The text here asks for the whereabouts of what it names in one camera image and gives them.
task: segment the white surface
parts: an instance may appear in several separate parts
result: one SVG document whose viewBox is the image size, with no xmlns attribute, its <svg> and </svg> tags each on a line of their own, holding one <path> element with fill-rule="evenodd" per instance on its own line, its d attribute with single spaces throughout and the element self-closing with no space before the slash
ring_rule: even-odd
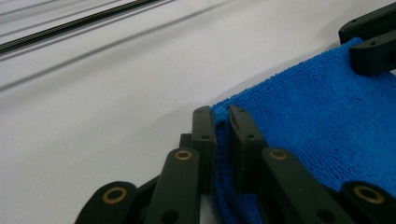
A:
<svg viewBox="0 0 396 224">
<path fill-rule="evenodd" d="M 144 184 L 193 109 L 338 46 L 343 24 L 391 2 L 176 0 L 0 58 L 0 223 L 73 223 L 103 185 Z"/>
</svg>

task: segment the black plastic finger segment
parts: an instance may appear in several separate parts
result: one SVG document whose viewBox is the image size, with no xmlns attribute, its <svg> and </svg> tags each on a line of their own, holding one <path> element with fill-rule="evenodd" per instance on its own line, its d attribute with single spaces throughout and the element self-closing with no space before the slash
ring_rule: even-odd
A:
<svg viewBox="0 0 396 224">
<path fill-rule="evenodd" d="M 341 203 L 357 223 L 396 223 L 396 200 L 378 186 L 347 182 L 341 188 Z"/>
<path fill-rule="evenodd" d="M 285 149 L 262 151 L 259 211 L 263 223 L 355 223 Z"/>
<path fill-rule="evenodd" d="M 202 106 L 192 114 L 192 131 L 180 136 L 179 147 L 191 147 L 200 155 L 200 193 L 211 194 L 216 164 L 215 125 L 210 106 Z"/>
<path fill-rule="evenodd" d="M 134 223 L 136 187 L 128 182 L 113 182 L 97 190 L 82 208 L 76 224 Z"/>
<path fill-rule="evenodd" d="M 240 193 L 257 192 L 258 162 L 267 143 L 249 113 L 230 105 L 230 164 L 233 182 Z"/>
<path fill-rule="evenodd" d="M 381 7 L 346 23 L 338 31 L 342 44 L 353 37 L 371 39 L 396 29 L 396 3 Z"/>
<path fill-rule="evenodd" d="M 130 224 L 141 224 L 146 219 L 147 212 L 149 210 L 149 204 L 151 203 L 152 194 L 157 187 L 159 179 L 160 177 L 156 176 L 137 189 L 137 197 L 134 202 L 134 207 L 137 209 L 137 211 L 134 211 L 134 222 L 131 222 Z"/>
<path fill-rule="evenodd" d="M 151 198 L 145 224 L 199 222 L 199 155 L 191 148 L 171 151 Z"/>
<path fill-rule="evenodd" d="M 360 75 L 377 75 L 396 69 L 396 28 L 349 48 L 349 54 L 353 70 Z"/>
</svg>

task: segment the blue cloth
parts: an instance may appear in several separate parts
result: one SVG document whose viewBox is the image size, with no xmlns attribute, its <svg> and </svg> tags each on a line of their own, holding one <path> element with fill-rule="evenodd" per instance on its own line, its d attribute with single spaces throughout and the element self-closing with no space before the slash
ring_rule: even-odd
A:
<svg viewBox="0 0 396 224">
<path fill-rule="evenodd" d="M 255 195 L 236 193 L 231 180 L 229 105 L 244 107 L 270 147 L 294 153 L 321 184 L 339 190 L 362 180 L 396 196 L 396 76 L 355 74 L 348 48 L 360 42 L 352 39 L 212 106 L 215 200 L 225 223 L 261 223 Z"/>
</svg>

